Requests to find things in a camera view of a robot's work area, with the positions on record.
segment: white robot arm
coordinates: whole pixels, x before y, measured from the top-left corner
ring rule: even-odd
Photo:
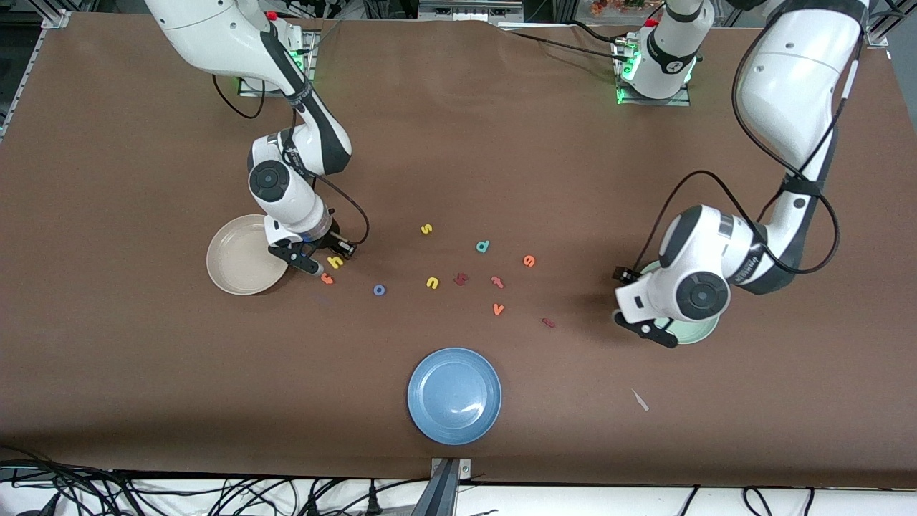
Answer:
[[[314,275],[322,272],[320,264],[308,259],[316,248],[349,258],[356,246],[339,236],[337,223],[306,179],[344,170],[352,153],[350,139],[278,39],[288,29],[286,22],[271,23],[256,0],[146,2],[169,43],[192,66],[274,84],[302,118],[292,134],[287,129],[259,138],[249,153],[249,190],[268,214],[268,244],[309,247],[305,260],[295,263],[289,258],[296,252],[271,252]]]
[[[729,305],[730,284],[766,294],[792,281],[794,273],[785,268],[801,262],[831,164],[834,89],[860,41],[867,0],[772,0],[762,7],[770,22],[752,50],[737,100],[751,128],[801,176],[787,171],[773,217],[767,225],[753,222],[755,230],[744,217],[707,206],[682,212],[663,238],[661,266],[615,290],[615,322],[667,347],[677,341],[654,319],[708,320]]]
[[[713,26],[710,0],[668,0],[659,24],[637,32],[640,57],[623,78],[640,95],[675,95],[697,61],[701,42]]]

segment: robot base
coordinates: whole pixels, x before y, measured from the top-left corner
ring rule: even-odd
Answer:
[[[631,32],[625,38],[618,38],[611,44],[612,55],[625,56],[629,61],[614,62],[614,87],[617,90],[618,104],[640,104],[643,106],[690,106],[691,97],[688,94],[688,85],[683,84],[679,91],[664,99],[650,98],[638,93],[634,87],[624,79],[634,65],[635,52],[639,48],[637,33]]]

